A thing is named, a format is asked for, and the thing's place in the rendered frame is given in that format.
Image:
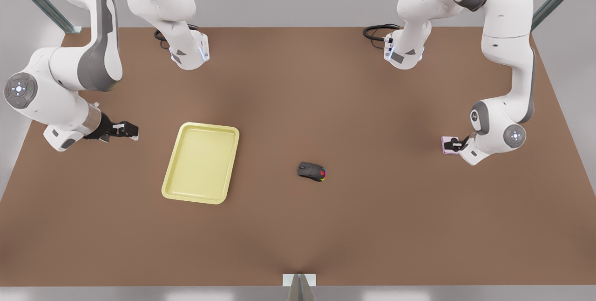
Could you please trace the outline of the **yellow plastic tray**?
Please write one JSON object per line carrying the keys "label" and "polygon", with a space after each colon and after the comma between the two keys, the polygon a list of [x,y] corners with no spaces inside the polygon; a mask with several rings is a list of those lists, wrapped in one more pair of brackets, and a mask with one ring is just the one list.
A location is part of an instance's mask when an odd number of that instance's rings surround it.
{"label": "yellow plastic tray", "polygon": [[238,129],[230,126],[181,125],[162,184],[162,195],[193,203],[223,203],[239,138]]}

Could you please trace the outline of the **black computer mouse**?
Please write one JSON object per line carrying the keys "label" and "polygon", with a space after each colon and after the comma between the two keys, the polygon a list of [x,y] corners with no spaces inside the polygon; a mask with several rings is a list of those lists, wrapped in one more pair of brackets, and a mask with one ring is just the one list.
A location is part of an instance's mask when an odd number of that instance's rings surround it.
{"label": "black computer mouse", "polygon": [[317,182],[322,182],[326,177],[326,170],[321,165],[301,162],[298,165],[297,173],[300,177],[310,178]]}

